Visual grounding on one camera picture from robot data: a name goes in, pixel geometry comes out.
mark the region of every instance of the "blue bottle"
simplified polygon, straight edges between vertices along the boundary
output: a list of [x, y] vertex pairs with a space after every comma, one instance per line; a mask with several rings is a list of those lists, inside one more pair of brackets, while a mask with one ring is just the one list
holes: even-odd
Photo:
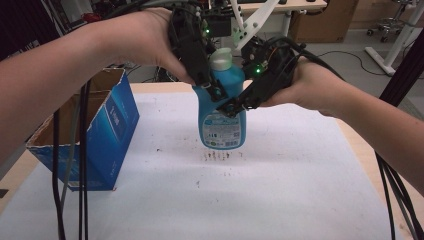
[[246, 138], [246, 112], [228, 118], [216, 108], [243, 91], [244, 73], [232, 62], [230, 48], [216, 50], [209, 58], [213, 75], [221, 82], [228, 94], [227, 99], [212, 102], [208, 92], [200, 86], [193, 90], [199, 98], [198, 127], [202, 143], [212, 149], [229, 150], [243, 145]]

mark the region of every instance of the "bottle cap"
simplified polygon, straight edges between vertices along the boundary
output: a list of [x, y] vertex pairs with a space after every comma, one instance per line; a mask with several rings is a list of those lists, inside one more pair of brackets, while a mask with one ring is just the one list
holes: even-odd
[[225, 71], [233, 64], [231, 48], [219, 48], [209, 58], [209, 64], [215, 71]]

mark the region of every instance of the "black curtain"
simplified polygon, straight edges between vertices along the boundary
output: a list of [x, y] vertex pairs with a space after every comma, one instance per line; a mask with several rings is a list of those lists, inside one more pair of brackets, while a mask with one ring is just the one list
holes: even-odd
[[25, 51], [37, 40], [40, 45], [59, 38], [41, 0], [0, 0], [0, 60]]

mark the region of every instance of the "human hand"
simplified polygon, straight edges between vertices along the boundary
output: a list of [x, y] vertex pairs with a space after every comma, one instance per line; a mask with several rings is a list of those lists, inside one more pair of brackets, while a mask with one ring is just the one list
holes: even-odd
[[302, 57], [295, 69], [292, 86], [279, 90], [261, 107], [294, 103], [306, 109], [318, 110], [325, 116], [335, 116], [344, 93], [350, 88], [328, 69]]
[[164, 8], [152, 8], [100, 22], [105, 25], [106, 39], [113, 46], [113, 61], [160, 66], [179, 80], [194, 84], [171, 52], [168, 40], [170, 16], [171, 12]]

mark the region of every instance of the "blue cardboard box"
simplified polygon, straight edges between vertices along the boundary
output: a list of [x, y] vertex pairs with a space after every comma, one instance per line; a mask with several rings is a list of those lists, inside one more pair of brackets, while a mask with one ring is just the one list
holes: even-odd
[[[76, 94], [60, 108], [58, 175], [65, 182], [69, 172], [66, 170], [68, 158], [73, 155], [68, 181], [71, 190], [79, 187], [79, 125], [75, 125], [78, 102], [79, 95]], [[114, 189], [138, 119], [124, 69], [104, 69], [92, 78], [87, 117], [87, 190]], [[53, 116], [29, 139], [27, 149], [52, 169]]]

